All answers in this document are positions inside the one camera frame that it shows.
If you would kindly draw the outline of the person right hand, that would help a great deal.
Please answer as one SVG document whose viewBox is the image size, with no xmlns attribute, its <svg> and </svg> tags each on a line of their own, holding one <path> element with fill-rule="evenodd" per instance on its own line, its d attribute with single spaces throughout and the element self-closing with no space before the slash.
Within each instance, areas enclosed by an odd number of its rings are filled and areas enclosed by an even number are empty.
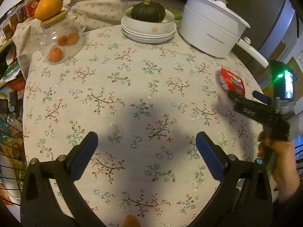
<svg viewBox="0 0 303 227">
<path fill-rule="evenodd" d="M 261 132 L 258 137 L 258 142 L 264 142 L 265 144 L 259 145 L 258 157 L 261 157 L 265 153 L 266 147 L 269 147 L 277 153 L 276 166 L 272 169 L 272 175 L 279 189 L 279 201 L 283 202 L 290 199 L 300 185 L 299 175 L 296 170 L 293 140 L 273 140 L 272 138 L 266 137 L 264 132 Z"/>
</svg>

